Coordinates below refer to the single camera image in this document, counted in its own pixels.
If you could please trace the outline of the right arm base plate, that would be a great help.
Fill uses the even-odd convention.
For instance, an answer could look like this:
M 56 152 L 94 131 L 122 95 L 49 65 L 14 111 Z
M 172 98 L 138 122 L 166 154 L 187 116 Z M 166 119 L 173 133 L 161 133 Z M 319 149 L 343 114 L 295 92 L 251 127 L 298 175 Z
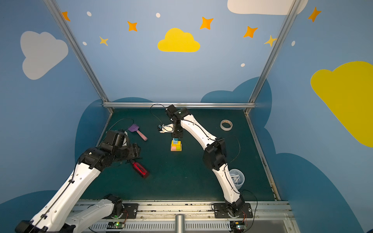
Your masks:
M 226 203 L 213 203 L 211 208 L 214 212 L 215 218 L 253 218 L 254 210 L 249 203 L 245 203 L 243 208 L 235 215 L 231 215 L 228 211 Z

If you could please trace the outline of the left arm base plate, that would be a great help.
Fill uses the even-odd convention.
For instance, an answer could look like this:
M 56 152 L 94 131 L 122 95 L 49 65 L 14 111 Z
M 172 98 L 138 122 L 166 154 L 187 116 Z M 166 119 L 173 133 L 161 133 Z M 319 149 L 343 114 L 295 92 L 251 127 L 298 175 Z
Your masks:
M 115 204 L 112 214 L 107 219 L 135 219 L 138 207 L 137 203 Z

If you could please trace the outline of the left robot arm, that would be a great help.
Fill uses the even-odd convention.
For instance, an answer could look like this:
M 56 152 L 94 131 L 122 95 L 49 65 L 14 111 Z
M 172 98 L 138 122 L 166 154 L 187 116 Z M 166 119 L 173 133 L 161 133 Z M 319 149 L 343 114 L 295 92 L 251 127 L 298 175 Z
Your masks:
M 15 227 L 16 233 L 81 233 L 105 217 L 128 217 L 122 199 L 112 194 L 78 215 L 70 216 L 85 190 L 106 168 L 114 162 L 134 163 L 139 158 L 141 148 L 130 142 L 126 132 L 109 131 L 108 134 L 98 147 L 87 149 L 79 157 L 57 193 L 31 220 L 22 220 Z

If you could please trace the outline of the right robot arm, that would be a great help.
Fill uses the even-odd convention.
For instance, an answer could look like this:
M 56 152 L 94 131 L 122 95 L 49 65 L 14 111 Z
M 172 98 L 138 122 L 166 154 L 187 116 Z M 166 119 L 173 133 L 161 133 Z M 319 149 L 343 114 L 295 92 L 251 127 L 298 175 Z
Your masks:
M 203 162 L 213 171 L 222 188 L 224 201 L 230 216 L 237 217 L 242 212 L 245 200 L 236 188 L 228 169 L 225 140 L 209 133 L 186 108 L 166 107 L 166 114 L 172 122 L 172 136 L 181 138 L 188 131 L 204 150 Z

